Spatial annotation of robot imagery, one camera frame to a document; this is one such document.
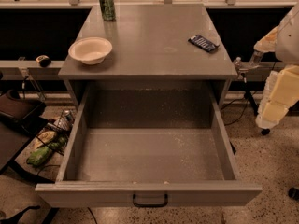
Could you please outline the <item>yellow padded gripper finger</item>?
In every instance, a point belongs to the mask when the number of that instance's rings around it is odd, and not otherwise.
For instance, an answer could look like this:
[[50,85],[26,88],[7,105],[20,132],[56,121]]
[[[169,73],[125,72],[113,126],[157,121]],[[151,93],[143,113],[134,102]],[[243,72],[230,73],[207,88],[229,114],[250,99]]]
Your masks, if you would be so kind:
[[299,101],[299,66],[288,65],[280,72],[271,71],[263,89],[256,124],[272,129]]

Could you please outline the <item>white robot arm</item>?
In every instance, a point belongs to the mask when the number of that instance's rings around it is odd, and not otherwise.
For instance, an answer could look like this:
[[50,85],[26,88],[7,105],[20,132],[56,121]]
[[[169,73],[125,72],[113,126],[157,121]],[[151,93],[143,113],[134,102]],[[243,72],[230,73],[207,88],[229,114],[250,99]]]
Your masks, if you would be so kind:
[[257,126],[272,129],[299,101],[299,3],[254,45],[254,49],[262,53],[274,52],[285,64],[280,72],[270,73],[258,108]]

